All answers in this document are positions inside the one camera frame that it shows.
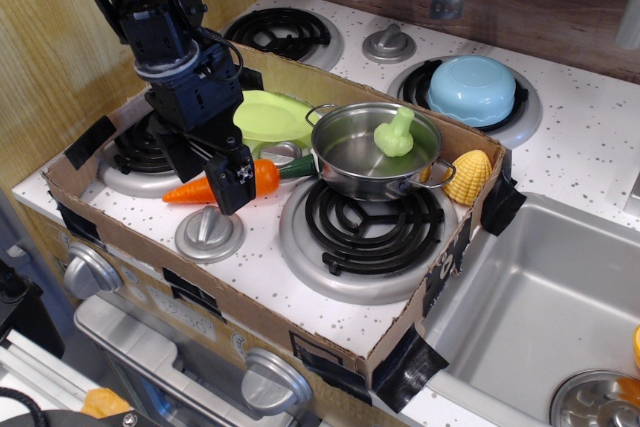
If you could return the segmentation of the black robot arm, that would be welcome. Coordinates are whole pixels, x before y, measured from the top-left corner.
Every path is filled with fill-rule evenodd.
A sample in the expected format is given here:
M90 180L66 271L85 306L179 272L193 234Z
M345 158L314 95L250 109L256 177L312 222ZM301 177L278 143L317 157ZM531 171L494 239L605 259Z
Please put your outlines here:
M94 0L129 46L153 114L148 129L181 181L204 173L221 212L256 196L255 169L234 114L243 58L208 28L202 0Z

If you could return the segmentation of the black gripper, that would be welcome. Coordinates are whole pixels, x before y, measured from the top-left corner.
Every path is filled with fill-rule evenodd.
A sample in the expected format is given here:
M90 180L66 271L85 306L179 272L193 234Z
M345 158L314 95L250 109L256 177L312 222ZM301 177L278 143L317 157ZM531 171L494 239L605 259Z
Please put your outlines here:
M256 197L251 152L233 123L242 100L232 48L215 40L138 40L135 70L150 84L149 122L163 155L186 183L203 171L220 211L231 216ZM204 165L194 150L214 155Z

